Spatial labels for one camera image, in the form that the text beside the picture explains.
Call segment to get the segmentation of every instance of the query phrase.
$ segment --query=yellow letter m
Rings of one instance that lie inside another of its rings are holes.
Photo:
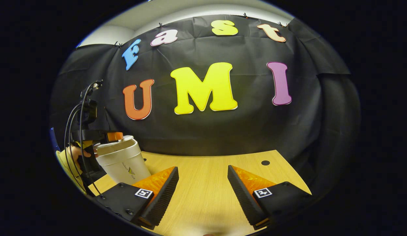
[[[237,108],[237,102],[232,97],[229,72],[232,65],[226,62],[212,64],[202,82],[192,69],[183,67],[173,70],[170,76],[176,80],[178,106],[175,113],[189,114],[193,106],[189,104],[190,95],[200,111],[204,111],[212,92],[213,100],[209,107],[214,111]]]

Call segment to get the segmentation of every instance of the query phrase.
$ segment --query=white cup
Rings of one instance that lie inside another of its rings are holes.
[[[114,143],[98,143],[94,145],[94,149],[99,155],[97,162],[116,183],[132,185],[151,176],[138,142],[131,135],[126,135],[124,139]]]

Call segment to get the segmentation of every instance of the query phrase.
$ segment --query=table surface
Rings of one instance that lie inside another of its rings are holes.
[[[143,151],[151,175],[177,166],[179,181],[160,225],[153,231],[164,236],[244,236],[254,230],[227,178],[228,165],[233,165],[276,184],[289,181],[310,193],[298,173],[278,153],[264,151],[230,156],[169,156]],[[269,165],[262,165],[267,160]],[[116,182],[105,175],[94,182],[104,192]],[[90,185],[91,191],[97,191]]]

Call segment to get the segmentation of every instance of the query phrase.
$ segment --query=ceiling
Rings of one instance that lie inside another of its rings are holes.
[[[137,30],[148,22],[180,10],[213,4],[231,4],[261,9],[288,19],[294,17],[283,10],[260,0],[152,0],[144,1],[111,19],[104,25]]]

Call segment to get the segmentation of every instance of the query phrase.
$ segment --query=black cable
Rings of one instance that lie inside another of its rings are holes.
[[[91,84],[87,87],[87,90],[86,90],[86,92],[84,93],[84,98],[83,98],[83,102],[82,102],[82,105],[81,105],[81,112],[80,112],[80,146],[81,146],[81,155],[82,155],[82,157],[83,157],[83,164],[84,164],[84,168],[85,168],[85,170],[86,170],[86,174],[87,174],[88,178],[90,179],[91,183],[93,184],[94,188],[97,190],[97,192],[99,193],[99,195],[101,195],[100,191],[97,189],[96,185],[94,184],[94,181],[93,181],[93,179],[92,179],[91,176],[90,176],[90,173],[88,173],[88,170],[87,170],[86,161],[84,160],[83,136],[82,136],[82,118],[83,118],[84,102],[86,101],[87,93],[88,93],[88,91],[90,90],[90,87],[91,87],[92,85],[94,85],[95,83],[96,83],[96,82],[91,83]]]
[[[68,123],[70,123],[70,118],[71,118],[71,116],[73,115],[74,111],[79,108],[79,106],[80,106],[80,105],[78,104],[78,105],[76,105],[76,106],[72,109],[72,111],[71,111],[71,113],[70,113],[70,115],[69,115],[69,117],[68,117],[68,120],[67,120],[67,125],[65,126],[65,132],[64,132],[64,152],[65,152],[65,159],[67,160],[67,165],[68,165],[68,167],[69,167],[69,169],[70,169],[71,175],[74,177],[74,179],[76,180],[77,184],[84,190],[84,188],[83,188],[83,187],[80,185],[80,183],[77,181],[77,179],[76,179],[75,176],[74,176],[74,173],[73,173],[72,170],[71,170],[71,167],[70,167],[69,161],[68,161],[67,148],[66,148]]]
[[[72,118],[71,118],[71,122],[70,122],[70,127],[69,127],[69,132],[68,132],[68,133],[71,132],[72,122],[74,121],[74,118],[75,118],[75,116],[76,116],[76,114],[77,114],[78,111],[80,111],[80,110],[79,110],[79,109],[76,110],[76,111],[74,112]],[[71,143],[71,136],[70,136],[70,135],[68,136],[68,142]],[[78,171],[77,165],[76,165],[75,160],[74,160],[74,156],[72,155],[72,149],[71,149],[71,147],[70,147],[70,154],[71,154],[71,159],[73,160],[73,163],[74,163],[75,170],[77,171],[78,176],[81,178],[81,174],[80,174],[80,172]]]

